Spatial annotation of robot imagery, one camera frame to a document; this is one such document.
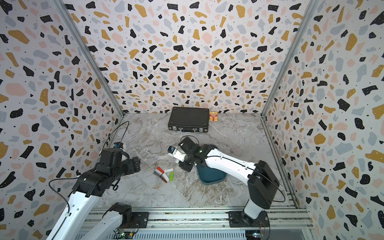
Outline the grey usb flash drive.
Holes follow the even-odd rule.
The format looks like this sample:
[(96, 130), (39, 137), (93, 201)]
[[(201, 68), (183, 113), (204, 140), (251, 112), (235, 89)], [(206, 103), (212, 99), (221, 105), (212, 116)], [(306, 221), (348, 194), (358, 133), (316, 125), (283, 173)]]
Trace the grey usb flash drive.
[(154, 174), (156, 174), (157, 176), (162, 176), (162, 173), (161, 172), (159, 172), (159, 171), (154, 171)]

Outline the teal plastic storage box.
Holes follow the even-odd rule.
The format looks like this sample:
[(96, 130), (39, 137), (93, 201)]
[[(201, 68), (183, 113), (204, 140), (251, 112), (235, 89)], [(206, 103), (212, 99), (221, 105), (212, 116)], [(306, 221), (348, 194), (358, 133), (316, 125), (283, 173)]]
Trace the teal plastic storage box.
[(227, 173), (218, 169), (209, 168), (202, 164), (197, 164), (196, 167), (200, 181), (206, 186), (223, 182), (227, 177)]

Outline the white lavender usb flash drive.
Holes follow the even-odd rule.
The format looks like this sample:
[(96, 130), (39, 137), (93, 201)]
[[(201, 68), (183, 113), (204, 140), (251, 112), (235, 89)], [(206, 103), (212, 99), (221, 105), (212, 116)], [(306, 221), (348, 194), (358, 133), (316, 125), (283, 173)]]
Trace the white lavender usb flash drive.
[(170, 179), (169, 179), (169, 177), (167, 176), (166, 173), (162, 174), (162, 177), (165, 179), (166, 182), (170, 181)]

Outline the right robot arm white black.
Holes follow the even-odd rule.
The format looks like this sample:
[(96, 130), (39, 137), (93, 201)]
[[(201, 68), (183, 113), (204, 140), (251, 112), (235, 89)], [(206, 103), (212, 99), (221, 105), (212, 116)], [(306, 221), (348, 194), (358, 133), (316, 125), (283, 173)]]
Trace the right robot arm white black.
[(248, 186), (250, 199), (243, 216), (255, 220), (268, 210), (280, 190), (280, 183), (270, 166), (264, 162), (246, 162), (226, 155), (213, 145), (198, 145), (191, 138), (184, 137), (176, 147), (170, 146), (168, 153), (176, 159), (179, 167), (190, 172), (193, 166), (208, 167), (222, 171)]

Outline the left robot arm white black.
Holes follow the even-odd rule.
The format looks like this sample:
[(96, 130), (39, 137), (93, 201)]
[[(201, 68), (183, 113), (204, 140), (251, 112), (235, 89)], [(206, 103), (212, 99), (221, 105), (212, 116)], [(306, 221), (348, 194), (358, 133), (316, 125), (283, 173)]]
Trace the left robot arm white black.
[[(130, 156), (119, 148), (108, 148), (101, 151), (100, 160), (91, 170), (77, 178), (72, 194), (66, 200), (67, 207), (50, 232), (49, 240), (73, 240), (81, 230), (94, 205), (104, 192), (118, 189), (123, 176), (138, 173), (141, 161)], [(123, 227), (139, 228), (142, 226), (135, 219), (130, 205), (115, 203), (83, 237), (85, 240), (105, 239), (115, 229)]]

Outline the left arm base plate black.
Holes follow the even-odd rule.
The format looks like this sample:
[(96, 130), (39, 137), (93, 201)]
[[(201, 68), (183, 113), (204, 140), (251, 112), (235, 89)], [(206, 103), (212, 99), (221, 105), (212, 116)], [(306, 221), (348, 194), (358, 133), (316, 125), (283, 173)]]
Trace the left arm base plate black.
[(149, 220), (149, 212), (120, 213), (108, 211), (102, 218), (105, 226), (114, 229), (145, 229)]

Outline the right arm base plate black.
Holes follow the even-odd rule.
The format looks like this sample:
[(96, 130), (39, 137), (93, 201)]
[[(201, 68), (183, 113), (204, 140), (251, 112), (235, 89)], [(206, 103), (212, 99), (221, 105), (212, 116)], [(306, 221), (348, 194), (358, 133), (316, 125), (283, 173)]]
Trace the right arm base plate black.
[(231, 228), (258, 228), (269, 227), (269, 217), (266, 211), (261, 211), (256, 219), (251, 219), (243, 211), (228, 212), (229, 223)]

